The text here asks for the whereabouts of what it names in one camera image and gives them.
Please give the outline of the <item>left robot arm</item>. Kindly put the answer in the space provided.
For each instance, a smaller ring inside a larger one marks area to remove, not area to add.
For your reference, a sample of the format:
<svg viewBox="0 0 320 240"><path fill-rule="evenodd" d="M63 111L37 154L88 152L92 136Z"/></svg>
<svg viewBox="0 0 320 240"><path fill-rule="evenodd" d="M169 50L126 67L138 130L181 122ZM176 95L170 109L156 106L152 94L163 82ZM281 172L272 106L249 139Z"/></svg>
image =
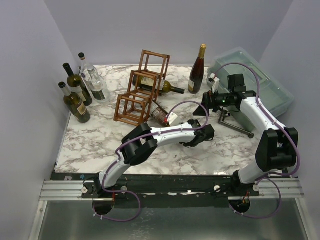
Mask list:
<svg viewBox="0 0 320 240"><path fill-rule="evenodd" d="M106 171L99 173L93 191L101 198L107 197L111 188L130 167L147 161L159 147L182 144L184 147L194 148L203 142L213 140L214 136L215 130L212 125L200 125L195 119L162 128L142 123L122 139L121 145L115 150L117 158Z"/></svg>

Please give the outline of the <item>green bottle white label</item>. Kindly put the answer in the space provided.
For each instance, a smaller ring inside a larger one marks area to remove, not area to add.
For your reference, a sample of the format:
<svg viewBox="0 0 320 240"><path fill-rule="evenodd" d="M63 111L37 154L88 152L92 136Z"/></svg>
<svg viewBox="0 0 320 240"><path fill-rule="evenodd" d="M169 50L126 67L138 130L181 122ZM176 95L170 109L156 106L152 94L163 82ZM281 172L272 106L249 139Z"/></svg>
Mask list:
<svg viewBox="0 0 320 240"><path fill-rule="evenodd" d="M69 85L71 91L78 94L86 107L90 106L93 100L83 79L78 74L73 72L69 63L66 62L62 66L68 75L67 84Z"/></svg>

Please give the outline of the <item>clear bottle dark label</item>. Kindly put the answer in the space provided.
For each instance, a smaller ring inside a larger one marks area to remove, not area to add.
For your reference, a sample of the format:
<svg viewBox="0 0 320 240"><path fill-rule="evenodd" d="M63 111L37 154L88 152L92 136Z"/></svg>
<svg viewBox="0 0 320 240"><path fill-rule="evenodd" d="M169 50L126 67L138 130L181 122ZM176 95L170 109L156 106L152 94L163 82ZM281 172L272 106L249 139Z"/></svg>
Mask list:
<svg viewBox="0 0 320 240"><path fill-rule="evenodd" d="M93 97L100 103L107 102L110 98L110 93L107 88L105 80L92 68L88 69L88 88L90 89Z"/></svg>

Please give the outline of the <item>dark bottle gold foil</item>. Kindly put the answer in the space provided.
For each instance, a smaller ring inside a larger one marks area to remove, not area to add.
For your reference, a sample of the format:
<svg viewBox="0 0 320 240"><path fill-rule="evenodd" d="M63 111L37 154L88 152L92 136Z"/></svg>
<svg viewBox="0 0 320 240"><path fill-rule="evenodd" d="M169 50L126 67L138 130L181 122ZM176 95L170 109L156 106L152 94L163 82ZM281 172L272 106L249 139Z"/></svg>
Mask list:
<svg viewBox="0 0 320 240"><path fill-rule="evenodd" d="M202 43L199 48L198 57L192 67L188 81L188 91L191 94L197 94L204 78L204 57L207 45Z"/></svg>

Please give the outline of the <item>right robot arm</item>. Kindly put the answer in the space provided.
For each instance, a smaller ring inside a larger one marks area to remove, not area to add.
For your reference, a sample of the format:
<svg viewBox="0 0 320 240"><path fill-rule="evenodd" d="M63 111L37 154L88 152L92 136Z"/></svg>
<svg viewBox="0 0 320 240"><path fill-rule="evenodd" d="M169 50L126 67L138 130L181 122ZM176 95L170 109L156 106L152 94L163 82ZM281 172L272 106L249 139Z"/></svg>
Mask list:
<svg viewBox="0 0 320 240"><path fill-rule="evenodd" d="M201 105L194 111L195 116L205 116L210 110L217 112L223 107L234 106L246 115L261 133L255 153L255 161L237 171L236 180L230 183L230 191L241 196L252 184L269 174L294 167L295 174L301 164L298 151L298 131L279 122L263 105L255 91L247 90L243 74L228 76L228 93L219 93L219 78L211 74L212 89L202 96Z"/></svg>

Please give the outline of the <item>clear wine bottle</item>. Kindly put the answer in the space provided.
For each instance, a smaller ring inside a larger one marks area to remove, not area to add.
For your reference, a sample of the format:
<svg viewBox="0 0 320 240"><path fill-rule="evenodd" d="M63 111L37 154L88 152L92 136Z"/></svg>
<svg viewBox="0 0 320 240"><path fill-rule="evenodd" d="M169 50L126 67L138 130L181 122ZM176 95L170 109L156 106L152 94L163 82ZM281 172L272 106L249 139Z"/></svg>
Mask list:
<svg viewBox="0 0 320 240"><path fill-rule="evenodd" d="M86 56L83 52L80 52L78 54L78 57L80 59L81 62L81 67L80 67L80 71L79 71L79 75L82 77L82 79L84 80L84 82L87 84L88 83L88 79L90 78L90 73L94 73L94 72L98 72L97 69L86 60Z"/></svg>

